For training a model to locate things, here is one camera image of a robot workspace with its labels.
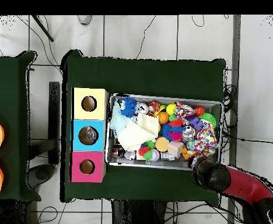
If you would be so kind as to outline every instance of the wooden block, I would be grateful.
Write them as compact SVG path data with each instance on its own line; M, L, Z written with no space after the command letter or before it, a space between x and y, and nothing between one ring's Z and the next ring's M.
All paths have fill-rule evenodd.
M106 173L103 152L73 152L70 182L101 183Z
M167 152L175 157L182 153L183 143L179 141L171 141L168 146Z
M105 120L109 94L104 89L73 89L74 119Z
M81 142L80 131L85 127L92 127L96 130L97 141L92 145L86 145ZM74 120L73 122L73 151L104 151L106 140L106 125L104 121L99 120Z

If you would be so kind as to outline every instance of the green tablecloth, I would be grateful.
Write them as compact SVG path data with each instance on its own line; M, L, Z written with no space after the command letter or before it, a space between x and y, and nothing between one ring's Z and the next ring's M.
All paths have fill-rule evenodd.
M107 166L102 183L69 182L71 88L103 88L109 93L222 102L225 65L223 59L205 62L85 58L78 50L69 51L61 65L64 70L61 200L69 201L72 198L150 199L209 201L216 205L218 195L195 185L191 171Z
M0 199L40 200L26 183L29 147L27 141L27 67L35 52L0 57L0 124L5 138L0 147L3 185Z

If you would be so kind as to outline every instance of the green spiky ball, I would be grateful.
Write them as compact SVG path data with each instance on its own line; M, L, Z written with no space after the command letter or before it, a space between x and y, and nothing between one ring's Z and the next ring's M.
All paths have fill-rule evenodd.
M215 117L212 115L212 114L210 114L210 113L204 113L203 115L201 115L201 116L198 116L198 118L201 120L201 119L203 119L203 120L207 120L207 121L209 121L211 124L212 124L212 126L215 128L216 127L216 119L215 119Z
M178 118L177 118L177 116L175 114L170 115L170 118L169 118L170 122L172 122L174 120L177 120L177 119Z

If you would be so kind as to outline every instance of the orange ball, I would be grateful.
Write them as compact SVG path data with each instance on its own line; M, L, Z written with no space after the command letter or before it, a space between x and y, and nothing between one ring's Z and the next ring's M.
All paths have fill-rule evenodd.
M159 121L159 124L166 124L169 122L169 118L170 116L165 112L165 111L162 111L158 114L158 121Z

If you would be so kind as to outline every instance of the basketball toy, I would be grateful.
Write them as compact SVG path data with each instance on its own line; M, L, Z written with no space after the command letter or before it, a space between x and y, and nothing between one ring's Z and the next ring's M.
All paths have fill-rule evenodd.
M176 111L177 107L175 103L171 103L167 105L166 111L168 113L168 115L172 115L174 114L174 112Z
M166 124L169 122L169 115L162 111L161 113L158 114L158 121L159 121L159 124Z

